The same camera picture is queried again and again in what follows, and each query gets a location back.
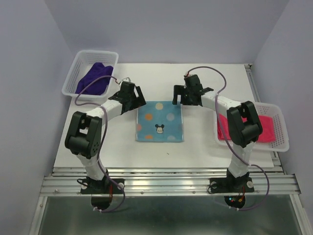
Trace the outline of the blue orange patterned towel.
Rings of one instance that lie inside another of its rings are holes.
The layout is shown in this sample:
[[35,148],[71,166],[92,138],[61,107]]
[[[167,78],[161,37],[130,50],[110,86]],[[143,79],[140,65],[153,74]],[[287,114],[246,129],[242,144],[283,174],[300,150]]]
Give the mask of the blue orange patterned towel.
[[136,117],[136,141],[183,142],[183,117],[180,104],[147,101]]

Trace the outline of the purple towel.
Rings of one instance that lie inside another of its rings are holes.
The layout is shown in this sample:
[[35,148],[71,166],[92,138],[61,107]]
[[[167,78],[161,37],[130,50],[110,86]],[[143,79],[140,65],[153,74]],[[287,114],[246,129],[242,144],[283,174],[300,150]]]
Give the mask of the purple towel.
[[85,87],[87,87],[97,78],[107,76],[96,81],[83,92],[83,94],[87,95],[102,95],[110,83],[111,78],[109,76],[112,75],[112,72],[112,66],[104,66],[102,63],[93,64],[86,75],[78,82],[75,93],[79,94]]

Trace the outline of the pink towel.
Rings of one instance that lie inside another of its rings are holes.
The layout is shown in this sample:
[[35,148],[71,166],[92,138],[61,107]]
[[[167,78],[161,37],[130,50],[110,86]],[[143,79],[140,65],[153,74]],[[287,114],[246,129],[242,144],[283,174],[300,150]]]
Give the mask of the pink towel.
[[[229,135],[227,118],[221,114],[219,114],[219,117],[220,117],[220,120],[222,122],[222,127],[225,131],[225,136],[226,136],[227,140],[230,141],[231,138]],[[263,128],[263,132],[259,136],[257,141],[261,142],[261,143],[269,143],[269,142],[275,141],[276,137],[275,137],[275,132],[274,132],[273,119],[271,117],[267,117],[267,116],[259,116],[259,119],[260,119],[260,122],[261,122],[261,125]]]

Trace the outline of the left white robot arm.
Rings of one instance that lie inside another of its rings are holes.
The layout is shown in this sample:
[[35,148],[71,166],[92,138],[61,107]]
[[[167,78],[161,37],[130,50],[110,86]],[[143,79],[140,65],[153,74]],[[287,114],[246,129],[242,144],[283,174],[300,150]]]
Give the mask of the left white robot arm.
[[120,90],[103,104],[86,102],[81,105],[94,105],[84,113],[76,111],[71,118],[65,139],[65,147],[80,160],[87,176],[78,179],[82,194],[108,193],[111,185],[117,182],[109,177],[100,160],[100,151],[108,129],[108,122],[126,112],[146,105],[141,88],[132,82],[121,83]]

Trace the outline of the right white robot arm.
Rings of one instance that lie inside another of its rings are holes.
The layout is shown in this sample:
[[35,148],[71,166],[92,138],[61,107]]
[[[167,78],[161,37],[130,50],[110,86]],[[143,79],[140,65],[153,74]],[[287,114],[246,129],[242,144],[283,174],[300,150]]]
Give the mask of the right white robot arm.
[[228,129],[222,134],[229,134],[226,144],[232,152],[231,163],[224,178],[211,178],[208,192],[237,193],[242,189],[253,192],[252,179],[249,176],[249,159],[252,149],[263,132],[254,103],[238,102],[224,96],[212,88],[204,88],[197,75],[184,78],[184,85],[175,85],[172,103],[176,105],[201,106],[216,112],[227,119]]

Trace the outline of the white basket at left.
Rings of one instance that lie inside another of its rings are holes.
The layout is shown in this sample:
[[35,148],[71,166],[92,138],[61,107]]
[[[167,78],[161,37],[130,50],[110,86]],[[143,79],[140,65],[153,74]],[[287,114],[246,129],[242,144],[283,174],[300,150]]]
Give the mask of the white basket at left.
[[[117,87],[117,82],[112,78],[114,76],[114,71],[117,65],[119,55],[116,52],[102,51],[102,50],[82,50],[78,52],[74,58],[74,61],[70,67],[66,80],[64,82],[62,93],[67,96],[76,97],[78,94],[75,93],[78,82],[86,75],[93,64],[102,63],[104,66],[112,66],[113,72],[109,76],[110,83],[107,86],[105,92],[102,95],[87,95],[81,94],[80,100],[97,100],[100,98],[107,98],[109,93],[113,92]],[[94,80],[87,87],[85,87],[81,92],[84,92],[90,85],[94,84],[96,81],[105,78],[107,76],[102,76]]]

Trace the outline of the white basket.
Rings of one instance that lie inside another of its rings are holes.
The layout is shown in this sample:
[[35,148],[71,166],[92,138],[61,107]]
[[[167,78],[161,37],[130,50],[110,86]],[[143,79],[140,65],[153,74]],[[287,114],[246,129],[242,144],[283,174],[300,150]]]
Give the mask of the white basket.
[[[76,97],[78,94],[75,93],[78,82],[86,75],[93,64],[102,63],[104,66],[112,66],[113,72],[109,76],[110,83],[107,86],[105,92],[102,95],[87,95],[81,94],[80,100],[97,100],[100,98],[107,98],[109,93],[113,92],[117,87],[117,82],[112,78],[114,76],[114,71],[117,65],[119,55],[116,52],[102,51],[102,50],[82,50],[78,52],[74,58],[74,61],[70,67],[66,80],[64,82],[62,93],[67,96]],[[87,87],[85,87],[81,92],[84,92],[90,85],[94,84],[96,81],[105,78],[107,76],[102,76],[94,80]]]
[[[253,149],[261,151],[276,151],[286,152],[289,149],[289,137],[284,116],[280,108],[274,104],[254,102],[254,106],[258,113],[258,116],[267,116],[273,119],[274,132],[276,140],[269,143],[256,142]],[[220,125],[218,124],[216,113],[213,115],[214,118],[214,138],[219,145],[227,146],[226,141],[222,135]]]

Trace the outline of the white basket at right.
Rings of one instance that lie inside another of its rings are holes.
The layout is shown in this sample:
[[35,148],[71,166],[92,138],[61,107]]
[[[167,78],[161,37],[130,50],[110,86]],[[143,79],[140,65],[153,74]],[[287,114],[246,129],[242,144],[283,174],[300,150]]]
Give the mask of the white basket at right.
[[[289,137],[284,116],[280,108],[274,104],[254,102],[254,106],[258,113],[258,116],[267,116],[273,119],[274,132],[276,140],[269,143],[256,142],[253,149],[261,151],[276,151],[286,152],[289,149]],[[218,124],[216,113],[213,115],[214,118],[214,138],[219,145],[227,146],[226,141],[222,135],[220,125]]]

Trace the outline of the aluminium mounting rail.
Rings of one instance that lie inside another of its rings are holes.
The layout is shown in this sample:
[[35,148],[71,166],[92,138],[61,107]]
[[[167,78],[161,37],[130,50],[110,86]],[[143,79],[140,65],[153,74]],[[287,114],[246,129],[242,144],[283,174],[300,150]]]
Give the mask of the aluminium mounting rail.
[[[135,196],[206,196],[211,178],[226,176],[224,168],[111,168],[114,179],[125,180],[125,193]],[[85,177],[81,167],[56,167],[45,177],[41,196],[80,196],[81,186],[76,182]],[[269,169],[266,175],[252,168],[250,176],[254,183],[254,194],[266,193],[270,183],[271,195],[300,194],[295,175],[287,175],[281,167]]]

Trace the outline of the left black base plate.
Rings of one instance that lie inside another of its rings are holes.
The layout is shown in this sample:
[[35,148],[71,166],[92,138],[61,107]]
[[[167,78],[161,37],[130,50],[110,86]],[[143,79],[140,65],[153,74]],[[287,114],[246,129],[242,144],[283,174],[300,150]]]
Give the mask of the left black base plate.
[[110,180],[104,185],[104,181],[95,181],[90,178],[78,179],[77,182],[81,186],[81,194],[122,194],[120,187],[125,185],[125,179],[113,178],[113,180],[119,186],[114,185]]

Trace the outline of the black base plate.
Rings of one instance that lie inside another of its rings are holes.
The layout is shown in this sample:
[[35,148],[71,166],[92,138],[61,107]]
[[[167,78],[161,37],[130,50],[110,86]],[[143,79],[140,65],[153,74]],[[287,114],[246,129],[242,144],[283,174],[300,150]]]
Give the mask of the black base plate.
[[250,177],[244,179],[210,178],[210,193],[254,192],[254,184]]
[[81,186],[81,194],[122,194],[120,187],[125,185],[125,179],[113,178],[113,180],[119,186],[114,185],[110,180],[104,185],[104,181],[95,181],[90,178],[78,179],[77,182]]

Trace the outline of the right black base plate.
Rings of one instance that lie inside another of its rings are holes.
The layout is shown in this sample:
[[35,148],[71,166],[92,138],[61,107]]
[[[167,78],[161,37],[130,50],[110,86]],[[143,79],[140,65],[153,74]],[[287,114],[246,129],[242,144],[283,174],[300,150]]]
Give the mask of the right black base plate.
[[244,179],[210,178],[210,193],[254,192],[254,184],[250,177]]

